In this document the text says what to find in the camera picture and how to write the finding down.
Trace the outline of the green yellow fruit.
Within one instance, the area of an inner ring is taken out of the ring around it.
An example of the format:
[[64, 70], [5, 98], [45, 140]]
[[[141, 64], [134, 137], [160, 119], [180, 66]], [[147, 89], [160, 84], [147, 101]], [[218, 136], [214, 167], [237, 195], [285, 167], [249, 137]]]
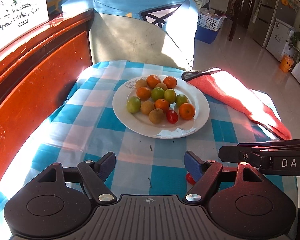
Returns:
[[169, 104], [175, 103], [176, 93], [174, 89], [168, 88], [165, 90], [164, 99], [169, 102]]

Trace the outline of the dark wooden chair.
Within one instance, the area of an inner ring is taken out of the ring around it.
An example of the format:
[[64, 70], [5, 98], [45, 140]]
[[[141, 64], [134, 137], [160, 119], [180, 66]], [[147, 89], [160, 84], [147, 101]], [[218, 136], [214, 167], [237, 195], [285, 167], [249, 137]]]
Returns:
[[218, 10], [218, 9], [213, 9], [215, 11], [216, 15], [226, 16], [228, 19], [232, 20], [232, 25], [231, 25], [231, 29], [230, 29], [230, 33], [229, 33], [229, 41], [230, 42], [232, 41], [235, 31], [236, 31], [236, 28], [237, 28], [239, 13], [242, 10], [242, 2], [243, 1], [244, 0], [235, 0], [233, 10], [231, 13], [226, 13], [226, 12]]

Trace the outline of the silver refrigerator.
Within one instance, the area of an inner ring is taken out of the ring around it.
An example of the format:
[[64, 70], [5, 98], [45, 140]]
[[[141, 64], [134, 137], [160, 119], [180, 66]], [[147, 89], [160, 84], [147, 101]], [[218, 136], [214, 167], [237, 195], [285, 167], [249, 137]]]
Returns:
[[277, 19], [293, 25], [300, 0], [255, 0], [248, 30], [252, 38], [263, 48], [268, 44]]

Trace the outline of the green fruit bottom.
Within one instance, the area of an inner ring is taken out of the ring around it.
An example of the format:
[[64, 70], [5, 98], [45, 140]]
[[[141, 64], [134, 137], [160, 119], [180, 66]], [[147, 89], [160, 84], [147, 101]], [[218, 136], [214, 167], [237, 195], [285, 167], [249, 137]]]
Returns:
[[180, 107], [182, 104], [188, 103], [188, 102], [189, 102], [189, 100], [188, 100], [187, 96], [184, 94], [179, 94], [175, 98], [175, 104], [177, 107]]

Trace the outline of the white small fridge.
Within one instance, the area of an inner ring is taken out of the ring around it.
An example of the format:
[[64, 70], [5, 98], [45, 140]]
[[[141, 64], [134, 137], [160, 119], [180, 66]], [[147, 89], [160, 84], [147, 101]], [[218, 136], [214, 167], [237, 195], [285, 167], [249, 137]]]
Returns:
[[285, 55], [290, 57], [294, 56], [295, 49], [289, 45], [290, 38], [293, 36], [294, 32], [294, 27], [282, 20], [276, 19], [266, 50], [269, 51], [277, 61], [281, 62]]

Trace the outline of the blue storage box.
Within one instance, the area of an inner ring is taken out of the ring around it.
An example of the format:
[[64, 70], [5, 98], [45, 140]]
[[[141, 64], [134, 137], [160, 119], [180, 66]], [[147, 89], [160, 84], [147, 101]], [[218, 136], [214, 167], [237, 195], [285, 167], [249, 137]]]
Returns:
[[211, 44], [216, 39], [218, 32], [219, 31], [214, 31], [203, 28], [201, 26], [197, 26], [197, 31], [194, 38], [207, 44]]

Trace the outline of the orange smiley bin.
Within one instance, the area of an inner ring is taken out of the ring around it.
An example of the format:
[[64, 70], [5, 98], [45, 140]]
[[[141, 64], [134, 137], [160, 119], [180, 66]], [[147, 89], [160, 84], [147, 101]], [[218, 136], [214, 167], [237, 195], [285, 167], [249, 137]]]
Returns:
[[284, 73], [288, 73], [294, 63], [294, 60], [289, 55], [284, 55], [279, 65], [279, 69]]

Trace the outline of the small orange tangerine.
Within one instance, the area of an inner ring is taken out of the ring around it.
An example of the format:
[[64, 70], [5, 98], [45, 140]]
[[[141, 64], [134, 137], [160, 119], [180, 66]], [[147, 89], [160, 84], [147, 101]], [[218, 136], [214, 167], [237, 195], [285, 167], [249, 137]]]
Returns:
[[172, 76], [165, 77], [163, 83], [167, 86], [168, 89], [174, 89], [177, 86], [177, 80]]

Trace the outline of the green round fruit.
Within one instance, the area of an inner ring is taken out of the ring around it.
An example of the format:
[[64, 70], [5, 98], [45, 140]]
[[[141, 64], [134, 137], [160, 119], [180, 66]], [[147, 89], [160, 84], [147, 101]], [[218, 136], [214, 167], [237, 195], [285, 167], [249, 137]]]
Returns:
[[154, 102], [165, 97], [165, 91], [161, 87], [155, 87], [151, 91], [151, 98]]

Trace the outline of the brown round fruit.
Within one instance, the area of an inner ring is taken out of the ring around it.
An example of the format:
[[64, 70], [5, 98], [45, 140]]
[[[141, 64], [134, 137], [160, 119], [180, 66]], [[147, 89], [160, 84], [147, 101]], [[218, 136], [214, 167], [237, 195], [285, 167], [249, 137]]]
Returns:
[[154, 109], [155, 109], [154, 103], [149, 100], [144, 101], [140, 107], [140, 111], [144, 115], [149, 115], [149, 113], [151, 113], [151, 111], [153, 111]]
[[139, 79], [139, 80], [136, 81], [136, 83], [135, 83], [135, 88], [136, 88], [136, 89], [139, 89], [139, 88], [141, 88], [141, 87], [147, 87], [147, 86], [148, 86], [147, 81], [144, 80], [144, 79]]
[[164, 119], [164, 117], [165, 117], [165, 114], [164, 114], [163, 110], [160, 108], [155, 108], [148, 115], [150, 122], [153, 124], [161, 123], [162, 120]]
[[163, 82], [156, 84], [155, 87], [162, 88], [164, 91], [166, 91], [168, 89], [168, 87]]

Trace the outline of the coral red towel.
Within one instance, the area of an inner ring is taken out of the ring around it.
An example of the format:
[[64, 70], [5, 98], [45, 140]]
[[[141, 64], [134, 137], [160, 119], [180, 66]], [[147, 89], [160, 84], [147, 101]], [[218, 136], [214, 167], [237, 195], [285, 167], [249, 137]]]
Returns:
[[220, 68], [203, 72], [183, 72], [181, 78], [204, 94], [243, 113], [246, 117], [282, 140], [292, 139], [289, 129], [276, 117], [274, 111], [241, 81]]

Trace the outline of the white floral plate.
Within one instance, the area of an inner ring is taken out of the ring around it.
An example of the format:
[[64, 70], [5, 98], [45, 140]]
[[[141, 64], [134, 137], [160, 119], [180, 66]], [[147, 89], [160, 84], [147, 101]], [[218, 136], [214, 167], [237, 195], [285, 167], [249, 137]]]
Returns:
[[125, 81], [114, 94], [113, 110], [128, 129], [157, 139], [191, 135], [210, 114], [206, 97], [196, 87], [164, 75]]

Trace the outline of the red cherry tomato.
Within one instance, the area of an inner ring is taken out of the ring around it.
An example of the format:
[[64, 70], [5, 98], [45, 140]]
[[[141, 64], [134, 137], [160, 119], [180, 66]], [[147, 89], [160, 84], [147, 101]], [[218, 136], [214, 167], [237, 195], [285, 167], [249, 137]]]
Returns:
[[169, 109], [166, 112], [166, 119], [170, 124], [176, 124], [178, 122], [179, 116], [178, 116], [177, 112], [175, 112], [172, 109]]
[[192, 176], [190, 175], [190, 173], [186, 174], [186, 181], [190, 184], [190, 185], [194, 185], [196, 182], [194, 181], [194, 179], [192, 178]]

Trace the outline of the green jujube fruit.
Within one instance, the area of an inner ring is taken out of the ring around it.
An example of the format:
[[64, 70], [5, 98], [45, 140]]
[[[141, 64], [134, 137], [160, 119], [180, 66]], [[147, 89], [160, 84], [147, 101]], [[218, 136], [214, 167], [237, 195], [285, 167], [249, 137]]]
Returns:
[[141, 100], [138, 97], [133, 96], [128, 99], [126, 107], [129, 113], [132, 114], [138, 113], [141, 107]]

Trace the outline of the large orange tangerine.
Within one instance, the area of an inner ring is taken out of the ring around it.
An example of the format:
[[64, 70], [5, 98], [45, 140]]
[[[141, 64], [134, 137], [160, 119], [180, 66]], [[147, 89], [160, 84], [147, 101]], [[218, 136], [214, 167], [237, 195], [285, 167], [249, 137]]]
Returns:
[[190, 103], [183, 103], [179, 107], [179, 116], [184, 120], [191, 120], [193, 119], [196, 110], [194, 106]]

